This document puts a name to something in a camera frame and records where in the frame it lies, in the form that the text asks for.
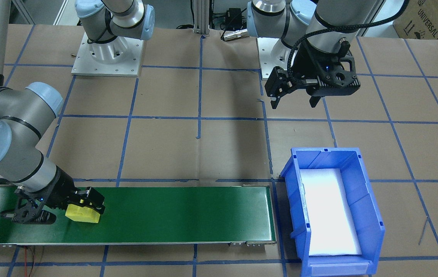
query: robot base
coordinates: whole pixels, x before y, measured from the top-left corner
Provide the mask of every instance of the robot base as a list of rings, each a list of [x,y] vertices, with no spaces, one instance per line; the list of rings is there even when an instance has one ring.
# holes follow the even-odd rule
[[[263,80],[270,77],[274,67],[286,69],[289,49],[278,38],[258,37],[257,46]]]
[[[72,68],[72,74],[81,76],[138,77],[144,41],[128,37],[125,40],[130,50],[125,59],[118,63],[101,63],[91,56],[89,44],[87,44],[87,35],[84,33]]]

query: metal connector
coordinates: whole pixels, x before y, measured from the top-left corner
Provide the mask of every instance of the metal connector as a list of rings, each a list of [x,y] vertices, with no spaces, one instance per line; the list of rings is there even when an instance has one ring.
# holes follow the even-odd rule
[[[243,37],[249,37],[249,33],[248,33],[247,29],[237,30],[237,31],[234,31],[233,33],[229,33],[227,35],[224,35],[224,41],[229,42],[230,40],[239,39],[239,38],[243,38]]]

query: robotic arm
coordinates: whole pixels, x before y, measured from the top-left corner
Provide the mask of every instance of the robotic arm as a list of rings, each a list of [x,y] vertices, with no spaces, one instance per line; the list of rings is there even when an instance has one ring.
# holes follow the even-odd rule
[[[358,90],[360,82],[349,42],[360,28],[393,21],[402,14],[409,0],[404,1],[393,17],[365,23],[379,2],[381,0],[357,1],[357,4],[353,0],[293,0],[290,5],[284,0],[250,2],[247,15],[250,35],[279,37],[284,46],[276,45],[274,50],[284,51],[281,57],[286,61],[286,70],[274,67],[265,84],[272,108],[277,108],[283,96],[298,89],[306,89],[311,96],[311,107],[322,97],[351,95]]]
[[[77,11],[94,55],[117,62],[119,36],[149,39],[154,29],[154,9],[140,0],[78,0]],[[44,210],[76,205],[103,214],[104,196],[94,188],[81,190],[73,179],[35,148],[63,105],[51,86],[35,82],[22,91],[3,86],[3,65],[10,1],[0,1],[0,181],[17,186],[18,203],[1,216],[22,224],[52,224],[56,217]]]

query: white mounting plate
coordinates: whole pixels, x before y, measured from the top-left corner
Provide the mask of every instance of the white mounting plate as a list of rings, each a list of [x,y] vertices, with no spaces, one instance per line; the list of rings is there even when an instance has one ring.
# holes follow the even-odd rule
[[[276,66],[276,63],[273,61],[270,53],[272,52],[272,49],[274,48],[274,45],[278,40],[278,38],[270,37],[257,38],[258,58],[260,59],[263,80],[269,78],[269,75],[272,72],[272,68]]]
[[[87,44],[87,35],[84,33],[72,68],[72,74],[81,76],[138,77],[144,41],[128,37],[125,40],[128,43],[128,48],[131,50],[131,53],[128,53],[129,56],[125,60],[122,60],[120,63],[99,63],[91,56],[89,45]]]

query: cardboard box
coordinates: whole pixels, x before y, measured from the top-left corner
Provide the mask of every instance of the cardboard box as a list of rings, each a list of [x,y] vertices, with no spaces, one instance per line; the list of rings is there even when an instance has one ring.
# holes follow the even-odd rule
[[[438,0],[411,0],[393,28],[402,38],[438,39]]]

